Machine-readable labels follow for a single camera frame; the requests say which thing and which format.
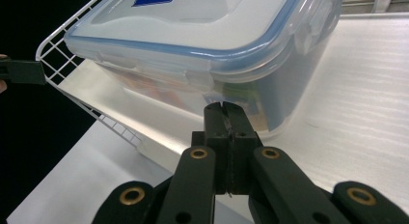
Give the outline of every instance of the white table surface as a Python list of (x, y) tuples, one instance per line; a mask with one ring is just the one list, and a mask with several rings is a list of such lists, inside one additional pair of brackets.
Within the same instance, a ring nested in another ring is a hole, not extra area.
[[(156, 186), (170, 176), (101, 122), (95, 122), (7, 220), (9, 224), (89, 224), (118, 185), (141, 181)], [(215, 223), (250, 222), (216, 203)]]

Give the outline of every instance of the wire shelf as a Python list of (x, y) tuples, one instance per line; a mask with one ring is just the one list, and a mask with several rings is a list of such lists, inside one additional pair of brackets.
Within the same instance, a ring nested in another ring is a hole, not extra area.
[(84, 59), (77, 57), (67, 49), (66, 44), (64, 43), (64, 34), (70, 26), (74, 25), (84, 14), (92, 10), (101, 1), (102, 0), (90, 1), (46, 38), (37, 49), (36, 60), (43, 63), (45, 78), (49, 84), (63, 93), (66, 97), (70, 98), (96, 120), (101, 121), (107, 127), (112, 129), (125, 141), (137, 147), (141, 143), (142, 135), (140, 133), (117, 123), (100, 111), (95, 110), (91, 106), (74, 98), (68, 93), (65, 93), (63, 90), (60, 90), (58, 87), (58, 85), (84, 61)]

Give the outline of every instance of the brass insert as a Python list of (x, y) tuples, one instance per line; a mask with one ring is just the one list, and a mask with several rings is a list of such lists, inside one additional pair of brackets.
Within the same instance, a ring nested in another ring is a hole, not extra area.
[(267, 158), (278, 158), (280, 157), (280, 154), (272, 149), (264, 149), (262, 150), (262, 155), (264, 155)]
[(196, 149), (190, 152), (190, 156), (192, 156), (192, 158), (197, 158), (197, 159), (205, 158), (207, 157), (207, 151), (204, 149)]
[(359, 204), (365, 206), (374, 206), (376, 204), (376, 199), (373, 195), (363, 188), (350, 187), (346, 190), (346, 193), (352, 200)]
[(126, 189), (123, 193), (121, 193), (120, 201), (122, 204), (131, 206), (134, 204), (139, 203), (144, 199), (145, 191), (141, 187), (130, 187)]

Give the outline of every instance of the white wire rack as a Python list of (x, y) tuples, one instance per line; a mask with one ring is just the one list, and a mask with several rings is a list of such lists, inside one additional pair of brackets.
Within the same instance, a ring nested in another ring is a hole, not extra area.
[[(118, 133), (124, 140), (137, 146), (141, 142), (141, 135), (137, 131), (117, 123), (113, 119), (102, 114), (100, 111), (95, 110), (90, 105), (87, 105), (83, 101), (74, 98), (70, 94), (60, 90), (58, 85), (66, 79), (84, 59), (79, 58), (72, 54), (64, 43), (64, 34), (70, 26), (75, 24), (84, 14), (92, 10), (102, 0), (92, 0), (86, 4), (81, 10), (68, 19), (63, 25), (61, 25), (56, 31), (54, 31), (48, 38), (46, 38), (39, 46), (36, 53), (36, 60), (41, 61), (44, 65), (44, 72), (46, 80), (49, 84), (70, 98), (78, 106), (82, 107), (90, 115), (103, 124), (111, 128)], [(343, 5), (348, 6), (360, 6), (365, 4), (371, 4), (374, 8), (379, 7), (382, 4), (382, 10), (385, 12), (389, 7), (391, 0), (343, 0)]]
[(44, 66), (44, 73), (47, 82), (70, 98), (78, 106), (87, 111), (97, 120), (108, 126), (119, 134), (125, 141), (137, 147), (141, 142), (141, 134), (137, 131), (117, 123), (105, 114), (95, 110), (83, 101), (60, 90), (58, 85), (66, 79), (84, 60), (72, 54), (64, 43), (64, 34), (70, 26), (75, 24), (84, 14), (92, 10), (102, 0), (92, 0), (81, 10), (68, 19), (63, 25), (46, 38), (37, 49), (36, 60), (41, 61)]

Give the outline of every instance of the clear plastic box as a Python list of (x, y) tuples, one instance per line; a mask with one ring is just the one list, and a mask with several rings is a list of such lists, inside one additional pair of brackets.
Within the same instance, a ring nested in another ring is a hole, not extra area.
[(129, 93), (198, 115), (243, 106), (273, 134), (291, 114), (337, 25), (341, 0), (104, 0), (65, 35)]

